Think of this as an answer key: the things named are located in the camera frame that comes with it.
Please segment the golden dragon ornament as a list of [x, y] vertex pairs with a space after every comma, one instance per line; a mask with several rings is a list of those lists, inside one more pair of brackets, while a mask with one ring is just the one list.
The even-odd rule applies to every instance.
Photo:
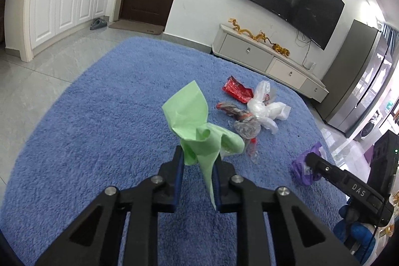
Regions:
[[266, 37], [266, 34], [263, 31], [259, 31], [258, 34], [253, 34], [250, 30], [241, 28], [241, 26], [237, 22], [237, 19], [235, 18], [228, 19], [228, 22], [233, 26], [233, 30], [236, 31], [238, 34], [246, 34], [252, 40], [255, 40], [257, 42], [271, 42], [271, 40]]

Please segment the white plastic bag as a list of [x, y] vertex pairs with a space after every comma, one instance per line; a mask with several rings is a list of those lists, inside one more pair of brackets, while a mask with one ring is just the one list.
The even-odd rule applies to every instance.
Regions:
[[275, 90], [271, 88], [270, 82], [265, 80], [257, 85], [252, 99], [247, 103], [247, 108], [260, 125], [271, 134], [276, 134], [279, 130], [275, 120], [286, 121], [292, 109], [285, 103], [275, 101]]

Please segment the green paper wrapper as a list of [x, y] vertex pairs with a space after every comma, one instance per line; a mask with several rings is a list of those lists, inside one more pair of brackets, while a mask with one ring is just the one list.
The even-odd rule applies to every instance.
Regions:
[[208, 122], [208, 103], [195, 81], [170, 97], [162, 106], [170, 131], [180, 138], [186, 165], [198, 164], [211, 203], [216, 207], [212, 170], [219, 156], [241, 154], [245, 144], [236, 133]]

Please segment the clear plastic wrapper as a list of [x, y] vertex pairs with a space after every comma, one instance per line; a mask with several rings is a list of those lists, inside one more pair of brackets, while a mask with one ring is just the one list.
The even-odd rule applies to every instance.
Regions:
[[234, 118], [229, 125], [241, 136], [245, 144], [245, 153], [254, 164], [259, 163], [259, 153], [256, 149], [256, 137], [259, 135], [262, 126], [257, 118], [246, 109], [240, 109], [230, 102], [220, 102], [216, 108], [226, 115]]

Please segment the blue fluffy bed cover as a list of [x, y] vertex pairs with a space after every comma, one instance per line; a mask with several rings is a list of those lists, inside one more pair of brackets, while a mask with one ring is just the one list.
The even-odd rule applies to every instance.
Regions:
[[[1, 207], [1, 231], [25, 265], [47, 247], [107, 186], [136, 186], [173, 158], [179, 139], [162, 105], [193, 80], [208, 121], [233, 130], [216, 110], [231, 100], [229, 76], [255, 88], [266, 77], [244, 67], [151, 38], [129, 38], [71, 84], [48, 110], [17, 158]], [[287, 186], [330, 230], [346, 197], [324, 179], [301, 186], [291, 163], [317, 142], [328, 146], [308, 107], [290, 88], [268, 80], [292, 109], [278, 132], [260, 132], [256, 156], [228, 156], [240, 175], [263, 188]], [[217, 213], [199, 165], [185, 166], [177, 211], [159, 214], [158, 265], [235, 265], [236, 218]]]

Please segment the purple plastic wrapper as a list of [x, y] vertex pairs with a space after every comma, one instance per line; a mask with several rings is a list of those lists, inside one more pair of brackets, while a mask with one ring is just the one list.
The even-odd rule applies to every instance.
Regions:
[[308, 154], [315, 153], [321, 158], [327, 158], [327, 153], [320, 142], [317, 142], [310, 149], [304, 151], [292, 161], [291, 168], [295, 179], [303, 186], [311, 186], [321, 179], [321, 175], [314, 172], [305, 162]]

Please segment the grey slippers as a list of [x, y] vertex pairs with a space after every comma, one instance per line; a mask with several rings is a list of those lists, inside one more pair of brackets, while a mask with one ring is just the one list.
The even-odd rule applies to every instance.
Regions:
[[107, 21], [102, 18], [97, 18], [95, 21], [90, 25], [90, 30], [97, 30], [107, 26]]

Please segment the red foil packet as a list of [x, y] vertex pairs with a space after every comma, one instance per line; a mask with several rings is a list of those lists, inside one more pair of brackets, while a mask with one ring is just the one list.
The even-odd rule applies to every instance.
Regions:
[[222, 87], [222, 90], [243, 104], [247, 104], [254, 97], [252, 89], [246, 88], [233, 76], [228, 77], [226, 83]]

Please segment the white TV cabinet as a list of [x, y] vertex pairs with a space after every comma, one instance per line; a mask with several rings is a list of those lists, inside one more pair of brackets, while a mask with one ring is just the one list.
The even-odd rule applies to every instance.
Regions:
[[212, 52], [270, 77], [318, 103], [322, 103], [329, 93], [320, 79], [303, 66], [225, 25], [219, 25]]

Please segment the golden tiger ornament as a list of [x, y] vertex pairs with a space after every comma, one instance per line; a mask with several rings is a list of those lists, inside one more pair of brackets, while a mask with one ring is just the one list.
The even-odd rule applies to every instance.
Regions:
[[284, 57], [289, 57], [290, 56], [290, 51], [279, 44], [273, 44], [272, 49], [279, 54], [283, 55]]

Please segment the grey double-door refrigerator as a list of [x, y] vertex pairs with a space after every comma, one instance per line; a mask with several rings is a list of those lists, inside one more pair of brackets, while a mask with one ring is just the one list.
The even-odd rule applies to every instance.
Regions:
[[329, 93], [316, 110], [323, 121], [349, 135], [376, 99], [392, 64], [383, 34], [354, 20], [322, 79]]

